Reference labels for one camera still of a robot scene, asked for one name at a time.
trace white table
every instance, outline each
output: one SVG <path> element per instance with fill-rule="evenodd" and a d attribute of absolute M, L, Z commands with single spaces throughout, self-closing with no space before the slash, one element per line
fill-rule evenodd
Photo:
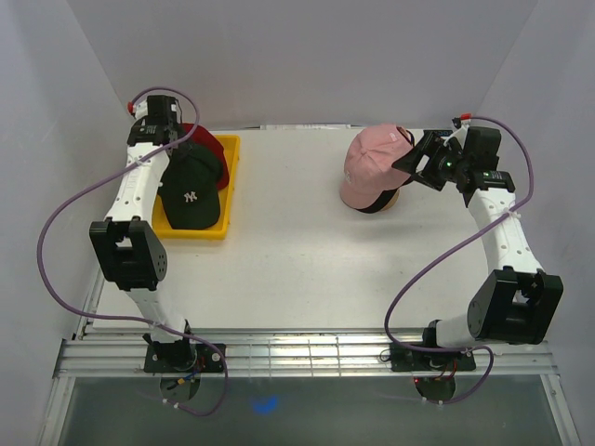
<path fill-rule="evenodd" d="M 454 185 L 437 192 L 411 184 L 393 208 L 375 215 L 343 204 L 343 161 L 359 131 L 233 132 L 242 147 L 227 239 L 163 241 L 164 285 L 193 328 L 379 328 L 406 281 L 477 230 Z M 478 241 L 415 285 L 391 326 L 425 327 L 466 311 L 486 275 Z M 112 283 L 103 287 L 98 313 L 140 315 Z"/>

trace pink baseball cap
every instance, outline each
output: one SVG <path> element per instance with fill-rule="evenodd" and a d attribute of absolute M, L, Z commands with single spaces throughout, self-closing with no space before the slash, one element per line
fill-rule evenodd
<path fill-rule="evenodd" d="M 351 142 L 340 190 L 347 206 L 368 214 L 377 212 L 409 179 L 409 174 L 392 168 L 396 160 L 413 149 L 404 133 L 395 124 L 374 125 Z"/>

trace yellow bin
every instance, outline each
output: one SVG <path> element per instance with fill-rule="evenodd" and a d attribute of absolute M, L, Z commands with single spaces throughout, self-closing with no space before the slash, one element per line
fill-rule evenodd
<path fill-rule="evenodd" d="M 223 146 L 223 154 L 230 172 L 230 183 L 227 188 L 219 191 L 219 204 L 221 205 L 221 216 L 215 225 L 206 230 L 172 230 L 165 216 L 164 207 L 161 204 L 161 197 L 157 195 L 152 208 L 152 230 L 160 239 L 209 239 L 223 240 L 227 235 L 227 227 L 230 224 L 231 196 L 235 184 L 235 172 L 240 159 L 240 137 L 235 135 L 215 135 L 215 138 Z"/>

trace cap brim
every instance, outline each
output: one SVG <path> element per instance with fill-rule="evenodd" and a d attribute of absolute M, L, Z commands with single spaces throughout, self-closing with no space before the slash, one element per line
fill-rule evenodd
<path fill-rule="evenodd" d="M 205 230 L 215 225 L 221 215 L 217 186 L 201 190 L 197 200 L 184 205 L 163 201 L 165 215 L 173 230 Z"/>
<path fill-rule="evenodd" d="M 361 193 L 355 190 L 347 180 L 343 180 L 339 194 L 343 203 L 353 209 L 365 209 L 378 199 L 381 192 Z"/>

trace black cap brim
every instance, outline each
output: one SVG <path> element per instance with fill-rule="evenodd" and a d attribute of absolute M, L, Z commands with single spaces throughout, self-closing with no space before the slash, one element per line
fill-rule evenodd
<path fill-rule="evenodd" d="M 165 215 L 173 230 L 205 230 L 215 225 L 221 215 L 217 184 L 201 189 L 196 200 L 180 206 L 163 201 Z"/>

